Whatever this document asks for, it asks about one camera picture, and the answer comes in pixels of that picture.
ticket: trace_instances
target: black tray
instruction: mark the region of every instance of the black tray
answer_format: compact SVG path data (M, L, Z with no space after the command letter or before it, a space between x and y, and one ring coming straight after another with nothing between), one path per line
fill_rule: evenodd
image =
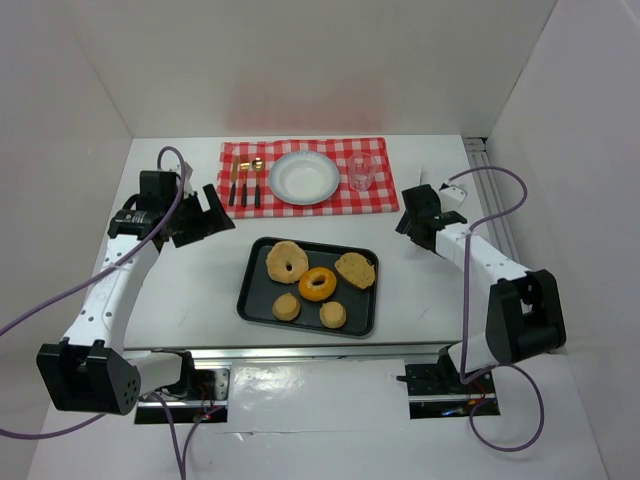
M336 329L327 328L320 322L320 307L323 302L310 302L300 296L298 283L285 285L274 282L267 273L267 254L282 238L262 237L251 247L249 264L244 274L240 297L238 298L238 314L250 322L269 326L308 330L318 333L331 333L348 337L364 337L373 328L376 310L376 288L378 278L370 288L360 290L345 282L335 271L335 262L347 252L357 252L369 260L378 271L378 257L371 250L362 248L324 245L321 243L299 242L309 257L309 268L326 267L338 278L336 291L326 301L340 302L347 310L347 322ZM292 322L277 320L271 309L276 298L285 293L292 293L300 300L300 315Z

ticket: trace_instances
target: white wall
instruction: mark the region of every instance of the white wall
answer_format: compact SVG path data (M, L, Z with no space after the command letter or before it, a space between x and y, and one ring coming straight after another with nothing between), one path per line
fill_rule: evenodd
M614 480L638 477L640 444L638 13L639 0L560 0L489 139L492 162L531 187L515 239L558 277L572 368Z
M0 3L0 324L91 274L131 136L50 0ZM0 339L0 425L38 432L35 368L81 296ZM33 442L0 438L2 478L25 478Z
M135 137L486 136L556 0L65 0Z

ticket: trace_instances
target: knife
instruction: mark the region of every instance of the knife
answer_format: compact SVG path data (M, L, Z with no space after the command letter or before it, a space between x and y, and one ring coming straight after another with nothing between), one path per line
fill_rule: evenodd
M238 179L238 157L233 157L231 167L231 195L229 196L229 206L232 207L236 201L236 180Z

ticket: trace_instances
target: gingham tablecloth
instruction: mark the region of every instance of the gingham tablecloth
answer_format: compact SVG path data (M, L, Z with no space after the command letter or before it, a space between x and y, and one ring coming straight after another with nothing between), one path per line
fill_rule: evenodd
M336 192L324 202L316 205L290 205L276 198L267 178L273 164L285 153L312 150L329 157L340 172L340 185ZM378 161L378 171L371 187L366 192L356 192L347 182L347 159L358 152L373 155ZM247 179L247 206L240 205L243 175L238 173L235 204L229 206L231 193L231 169L233 157L248 155L265 161L265 170L260 173L261 208L254 206L256 173L249 171ZM347 138L329 140L279 140L275 142L225 142L220 153L221 168L218 173L218 196L227 214L232 218L253 217L302 217L311 215L344 215L352 213L395 212L399 208L393 185L391 166L384 138Z

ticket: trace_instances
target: pastry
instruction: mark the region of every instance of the pastry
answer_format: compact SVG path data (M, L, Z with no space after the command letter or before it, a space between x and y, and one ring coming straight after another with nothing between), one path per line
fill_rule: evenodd
M285 293L273 302L273 315L283 322L290 322L300 313L300 302L290 293Z
M336 274L328 268L316 267L300 278L300 295L312 302L326 300L335 291L338 280Z
M320 308L320 321L327 328L340 328L347 321L347 311L338 302L329 302Z
M376 270L369 260L359 253L349 252L336 262L336 270L348 283L361 290L376 281Z
M276 282L295 283L307 270L307 254L294 242L278 242L267 255L267 273Z

